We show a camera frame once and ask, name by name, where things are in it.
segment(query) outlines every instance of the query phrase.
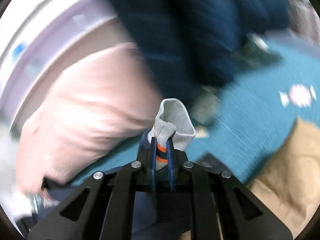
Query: fabric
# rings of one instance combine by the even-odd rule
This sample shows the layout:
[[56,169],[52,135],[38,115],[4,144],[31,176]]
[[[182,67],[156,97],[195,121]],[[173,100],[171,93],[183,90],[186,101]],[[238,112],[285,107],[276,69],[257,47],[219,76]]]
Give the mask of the fabric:
[[[206,137],[195,137],[185,152],[192,161],[205,152],[225,163],[242,182],[250,181],[265,161],[288,137],[298,116],[320,126],[320,101],[312,100],[310,107],[289,103],[283,107],[279,92],[289,92],[294,84],[313,86],[319,98],[319,49],[288,33],[270,34],[264,39],[270,51],[279,55],[277,61],[265,64],[256,60],[255,68],[239,63],[241,73],[235,82],[225,86],[217,95],[218,112],[206,127]],[[80,184],[93,172],[109,170],[135,160],[140,137],[123,143],[79,174],[73,185]]]
[[191,240],[191,231],[187,231],[180,236],[180,240]]
[[286,0],[110,0],[165,98],[192,103],[198,84],[232,81],[251,32],[287,28]]
[[[281,55],[270,51],[264,40],[255,33],[248,35],[248,42],[239,52],[232,55],[238,61],[245,62],[249,68],[261,64],[269,65],[278,62]],[[212,124],[215,114],[219,111],[219,88],[203,86],[201,93],[193,101],[190,117],[199,124],[208,126]]]
[[188,112],[176,98],[164,99],[155,118],[155,123],[142,135],[139,149],[150,149],[152,137],[157,140],[156,170],[167,165],[167,140],[172,137],[173,147],[184,151],[196,135]]
[[306,0],[288,0],[290,29],[314,43],[320,43],[320,18]]
[[65,184],[152,126],[162,97],[139,51],[127,43],[67,68],[21,132],[17,183],[37,192],[43,177]]
[[298,118],[284,145],[248,185],[294,238],[320,204],[319,149],[320,130]]

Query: dark blue garment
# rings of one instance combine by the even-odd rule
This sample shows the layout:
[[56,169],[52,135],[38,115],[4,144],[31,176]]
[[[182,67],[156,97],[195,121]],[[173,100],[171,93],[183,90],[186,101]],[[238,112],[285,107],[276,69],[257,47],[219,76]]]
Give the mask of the dark blue garment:
[[110,0],[165,98],[185,105],[198,84],[233,80],[230,57],[250,32],[289,26],[286,0]]

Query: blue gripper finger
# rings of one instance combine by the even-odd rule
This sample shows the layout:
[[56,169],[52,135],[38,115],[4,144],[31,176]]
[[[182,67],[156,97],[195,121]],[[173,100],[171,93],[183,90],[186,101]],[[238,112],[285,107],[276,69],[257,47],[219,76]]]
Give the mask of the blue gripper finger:
[[169,185],[170,190],[174,191],[174,163],[172,155],[174,154],[174,148],[172,147],[172,143],[170,142],[170,139],[167,140],[167,160],[168,160],[168,172],[169,172]]
[[156,155],[157,155],[157,140],[152,137],[150,144],[150,152],[152,154],[152,165],[151,165],[151,190],[156,190]]

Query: orange stripe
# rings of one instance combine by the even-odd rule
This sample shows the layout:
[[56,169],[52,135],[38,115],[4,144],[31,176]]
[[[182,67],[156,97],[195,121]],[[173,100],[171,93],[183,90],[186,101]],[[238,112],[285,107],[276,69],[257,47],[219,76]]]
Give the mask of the orange stripe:
[[157,148],[158,148],[158,150],[160,150],[160,151],[162,151],[162,152],[164,152],[164,153],[167,152],[167,149],[164,148],[164,147],[162,147],[162,146],[161,146],[160,144],[158,144],[158,143],[157,143]]
[[158,162],[161,162],[161,163],[168,163],[168,160],[166,160],[166,159],[161,159],[159,156],[156,156],[156,160],[157,160]]

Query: sock cuff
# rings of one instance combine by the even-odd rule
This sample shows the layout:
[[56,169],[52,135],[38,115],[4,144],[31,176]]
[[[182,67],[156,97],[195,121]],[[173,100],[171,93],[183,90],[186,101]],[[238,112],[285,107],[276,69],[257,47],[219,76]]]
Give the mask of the sock cuff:
[[148,141],[154,136],[161,151],[166,149],[167,140],[172,136],[175,149],[184,151],[196,135],[187,109],[176,98],[164,99],[155,118],[155,124],[148,133]]

